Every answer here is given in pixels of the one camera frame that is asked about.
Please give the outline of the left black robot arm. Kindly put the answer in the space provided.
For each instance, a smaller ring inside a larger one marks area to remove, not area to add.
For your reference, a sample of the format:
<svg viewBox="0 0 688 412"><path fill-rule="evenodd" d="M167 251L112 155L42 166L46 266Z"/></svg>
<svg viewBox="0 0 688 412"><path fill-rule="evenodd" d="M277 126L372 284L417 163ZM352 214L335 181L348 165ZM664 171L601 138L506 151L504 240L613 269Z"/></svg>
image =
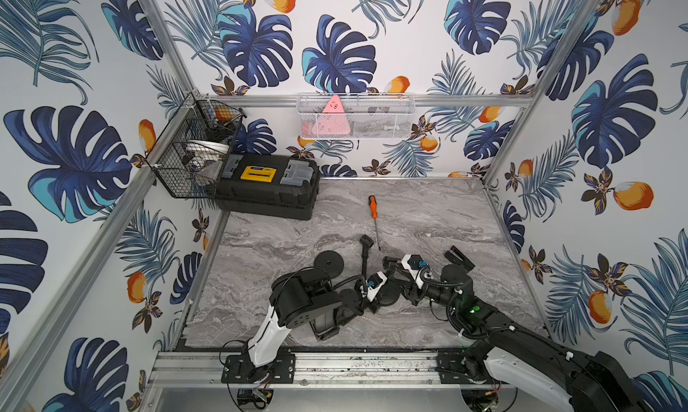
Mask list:
<svg viewBox="0 0 688 412"><path fill-rule="evenodd" d="M326 270L306 267L286 274L272 284L266 317L258 333L245 347L256 368L275 361L281 345L300 326L311 327L316 338L327 340L340 326L376 306L376 299L388 283L380 271L333 284Z"/></svg>

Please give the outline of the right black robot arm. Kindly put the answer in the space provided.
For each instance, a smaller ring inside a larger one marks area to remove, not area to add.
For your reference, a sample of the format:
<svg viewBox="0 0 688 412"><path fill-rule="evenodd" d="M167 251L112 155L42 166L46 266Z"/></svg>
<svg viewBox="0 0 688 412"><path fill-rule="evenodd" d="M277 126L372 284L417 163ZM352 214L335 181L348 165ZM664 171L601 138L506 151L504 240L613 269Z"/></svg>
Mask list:
<svg viewBox="0 0 688 412"><path fill-rule="evenodd" d="M564 411L647 411L649 406L623 367L604 352L570 349L541 336L478 298L462 266L445 266L446 279L434 279L417 254L392 261L404 297L427 299L445 309L447 322L470 344L457 354L440 356L444 380L506 383Z"/></svg>

